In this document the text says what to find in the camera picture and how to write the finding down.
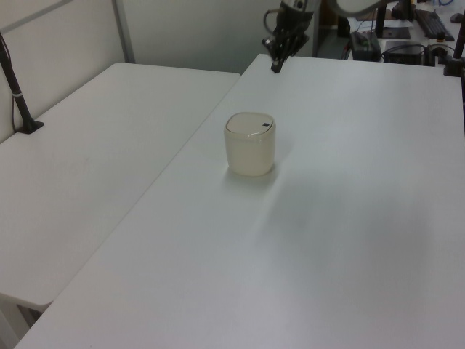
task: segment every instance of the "white partition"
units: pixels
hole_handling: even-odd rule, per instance
[[[257,54],[268,9],[280,0],[118,0],[136,63],[243,73]],[[275,17],[270,15],[270,26]],[[312,56],[310,42],[299,55]]]
[[[6,1],[25,0],[0,4]],[[31,9],[36,9],[36,1],[27,0]],[[1,16],[5,9],[0,7]],[[110,65],[124,61],[111,0],[73,0],[8,31],[4,38],[34,118]],[[12,134],[10,111],[11,92],[0,71],[0,142]]]

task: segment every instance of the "computer keyboard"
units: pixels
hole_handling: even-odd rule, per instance
[[[437,34],[444,33],[446,41],[454,41],[452,34],[445,28],[444,23],[442,23],[436,12],[416,9],[415,15],[425,36],[430,39],[437,39]]]

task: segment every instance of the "computer mouse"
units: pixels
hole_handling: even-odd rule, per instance
[[[464,15],[461,13],[454,13],[452,17],[450,18],[450,21],[452,23],[462,23],[462,20],[464,18]]]

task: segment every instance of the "desk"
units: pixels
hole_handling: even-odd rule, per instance
[[[395,5],[395,3],[391,3],[391,4],[388,5],[388,8],[391,9],[391,8],[394,7],[394,5]],[[434,7],[431,4],[421,3],[421,4],[416,4],[416,9],[432,11],[434,9]],[[409,23],[408,21],[404,21],[407,25],[410,26],[410,35],[411,35],[410,39],[395,39],[395,40],[396,41],[417,41],[420,44],[423,44],[424,46],[435,45],[435,44],[444,44],[444,45],[448,45],[448,46],[455,49],[458,32],[460,30],[460,24],[459,23],[451,23],[450,22],[450,16],[453,13],[456,13],[457,9],[458,8],[455,8],[455,7],[441,7],[440,11],[437,12],[439,17],[441,18],[441,21],[444,23],[444,26],[453,35],[455,41],[444,41],[443,43],[438,43],[435,39],[428,39],[424,35],[423,29],[421,29],[421,26],[419,25],[419,23],[416,20],[414,20],[412,23]],[[350,24],[351,31],[355,31],[358,28],[359,23],[360,22],[356,21],[355,18],[349,18],[349,24]],[[376,21],[373,22],[373,31],[374,31],[375,25],[376,25]],[[389,21],[384,22],[385,27],[388,26],[388,25],[389,25]],[[367,28],[361,28],[360,32],[369,31],[370,29],[371,28],[368,28],[368,29]],[[391,39],[379,39],[379,46],[381,47],[381,52],[383,52],[385,50],[386,43],[388,41],[391,41]],[[443,47],[443,48],[446,49],[449,52],[450,55],[453,54],[453,51],[451,49],[447,49],[445,47]]]
[[[115,64],[0,145],[0,297],[43,310],[238,74]]]
[[[227,170],[240,111],[264,177]],[[17,349],[464,348],[461,111],[435,69],[258,56]]]

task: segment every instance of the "small container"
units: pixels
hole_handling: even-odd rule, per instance
[[[239,113],[225,126],[227,162],[244,176],[258,177],[271,170],[275,159],[276,122],[261,113]]]

